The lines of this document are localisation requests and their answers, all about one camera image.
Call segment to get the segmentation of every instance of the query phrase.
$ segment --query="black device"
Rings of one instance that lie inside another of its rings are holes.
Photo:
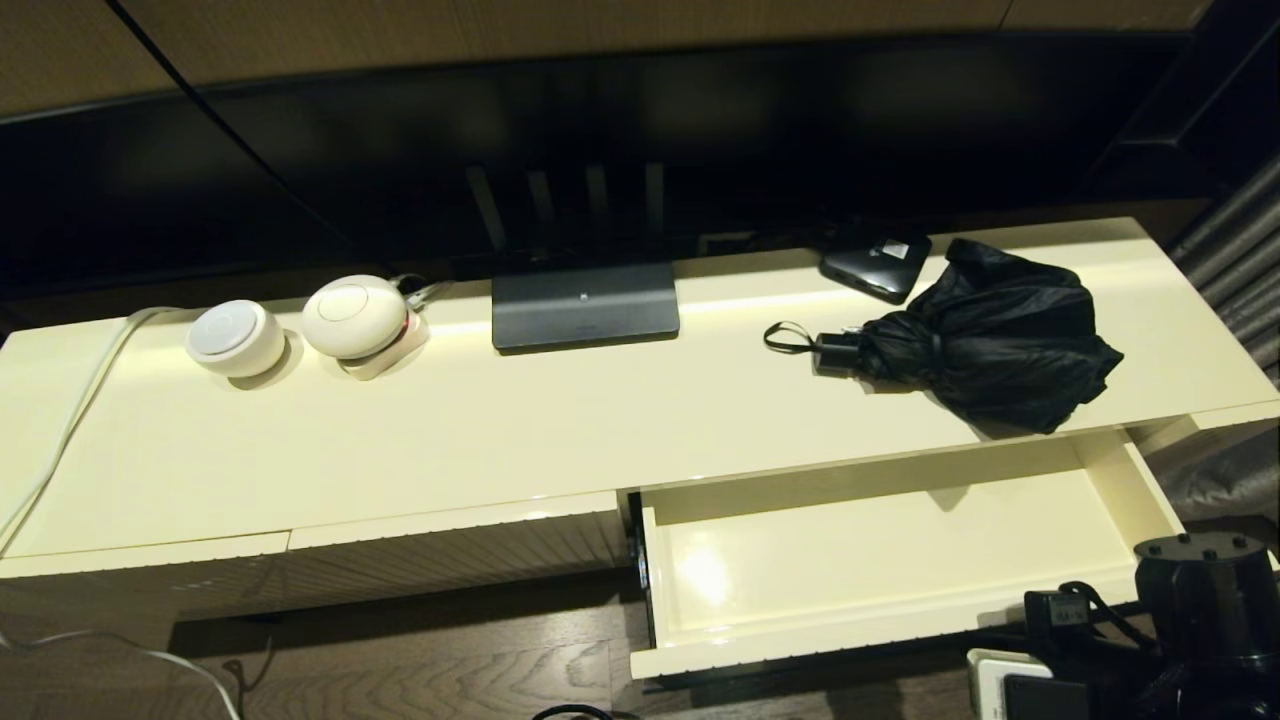
[[[924,233],[867,222],[836,231],[833,246],[823,254],[823,275],[893,305],[906,297],[920,277],[933,242]]]
[[[1280,717],[1280,591],[1266,547],[1234,533],[1183,533],[1134,552],[1156,638],[1084,583],[1028,592],[1027,651],[1053,678],[1006,675],[1007,720]],[[1089,602],[1137,647],[1098,637]]]
[[[503,354],[664,340],[677,333],[671,263],[493,279],[493,346]]]

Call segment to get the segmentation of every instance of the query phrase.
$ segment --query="black umbrella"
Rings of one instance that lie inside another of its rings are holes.
[[[955,240],[933,287],[860,329],[809,338],[777,323],[764,342],[813,352],[822,373],[924,384],[975,424],[1053,432],[1076,405],[1106,389],[1124,355],[1097,336],[1093,296],[1071,270],[1032,263],[972,240]],[[796,332],[805,345],[778,342]]]

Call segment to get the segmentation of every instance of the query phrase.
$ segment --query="drawer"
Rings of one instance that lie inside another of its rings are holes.
[[[96,623],[200,620],[616,568],[628,561],[613,492],[296,528],[269,536],[0,564],[4,607]]]
[[[635,678],[973,630],[1028,589],[1137,600],[1132,552],[1183,532],[1119,430],[641,496],[653,650]]]

